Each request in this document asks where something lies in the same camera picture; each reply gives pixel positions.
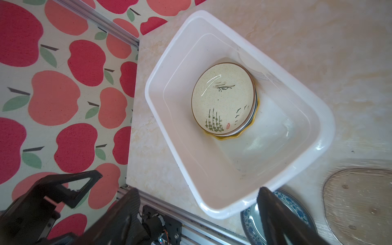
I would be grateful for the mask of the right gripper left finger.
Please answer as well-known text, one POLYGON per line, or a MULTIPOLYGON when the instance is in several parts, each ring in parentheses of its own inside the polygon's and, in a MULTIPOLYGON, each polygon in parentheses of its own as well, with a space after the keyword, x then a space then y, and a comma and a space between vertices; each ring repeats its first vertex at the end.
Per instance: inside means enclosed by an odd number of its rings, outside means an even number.
POLYGON ((133 188, 73 244, 140 245, 141 222, 137 218, 139 207, 139 191, 133 188))

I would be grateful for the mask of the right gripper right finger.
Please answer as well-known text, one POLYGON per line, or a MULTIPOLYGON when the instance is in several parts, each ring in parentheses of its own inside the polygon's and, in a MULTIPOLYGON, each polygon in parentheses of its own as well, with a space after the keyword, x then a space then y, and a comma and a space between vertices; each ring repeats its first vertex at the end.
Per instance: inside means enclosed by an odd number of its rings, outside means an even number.
POLYGON ((326 245, 315 231, 285 206, 266 187, 261 187, 257 197, 260 218, 268 245, 326 245))

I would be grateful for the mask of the yellow polka dot plate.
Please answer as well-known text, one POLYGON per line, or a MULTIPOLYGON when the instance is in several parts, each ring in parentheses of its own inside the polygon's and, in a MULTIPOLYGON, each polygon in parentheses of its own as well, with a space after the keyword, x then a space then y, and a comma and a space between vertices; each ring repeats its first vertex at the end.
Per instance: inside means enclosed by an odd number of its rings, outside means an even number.
POLYGON ((258 98, 258 99, 257 99, 257 102, 256 102, 256 105, 255 105, 255 108, 254 108, 254 111, 253 111, 253 115, 252 115, 251 120, 250 120, 250 121, 247 123, 247 125, 246 125, 242 130, 240 130, 238 133, 236 133, 236 134, 234 134, 234 135, 230 135, 230 136, 217 136, 217 135, 213 135, 213 134, 208 133, 208 132, 205 131, 204 134, 205 134, 205 135, 209 135, 209 136, 211 136, 211 137, 213 137, 213 138, 215 138, 215 139, 217 139, 217 140, 220 140, 220 141, 239 138, 248 128, 250 128, 250 127, 253 125, 253 123, 254 123, 254 121, 255 121, 255 119, 256 119, 257 111, 258 111, 258 109, 259 109, 259 103, 260 103, 260 99, 258 98))

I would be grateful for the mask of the white plastic bin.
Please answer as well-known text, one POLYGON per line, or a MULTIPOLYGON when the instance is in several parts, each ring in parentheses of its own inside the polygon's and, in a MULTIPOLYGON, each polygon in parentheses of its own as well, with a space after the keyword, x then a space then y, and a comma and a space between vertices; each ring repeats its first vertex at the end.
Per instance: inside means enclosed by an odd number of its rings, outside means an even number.
POLYGON ((263 186, 280 188, 326 152, 335 135, 334 116, 319 97, 204 10, 169 43, 145 97, 198 205, 216 219, 253 205, 263 186), (226 140, 203 131, 191 106, 197 79, 221 61, 250 72, 259 101, 254 122, 226 140))

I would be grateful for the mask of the beige plate brown rim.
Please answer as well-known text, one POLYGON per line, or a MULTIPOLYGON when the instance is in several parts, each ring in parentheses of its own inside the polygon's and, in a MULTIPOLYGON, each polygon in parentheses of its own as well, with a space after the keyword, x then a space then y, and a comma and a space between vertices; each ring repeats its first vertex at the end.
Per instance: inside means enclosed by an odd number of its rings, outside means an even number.
POLYGON ((199 77, 192 93, 192 113, 207 133, 232 136, 250 122, 256 102, 250 73, 238 64, 225 62, 199 77))

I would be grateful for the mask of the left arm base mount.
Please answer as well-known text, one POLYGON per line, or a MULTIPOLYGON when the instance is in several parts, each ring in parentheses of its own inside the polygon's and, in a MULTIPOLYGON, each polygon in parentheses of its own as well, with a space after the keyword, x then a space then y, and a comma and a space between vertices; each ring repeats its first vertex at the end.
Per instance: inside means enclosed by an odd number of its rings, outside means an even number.
POLYGON ((182 223, 178 220, 144 205, 141 211, 141 223, 152 239, 160 245, 179 245, 182 239, 182 223))

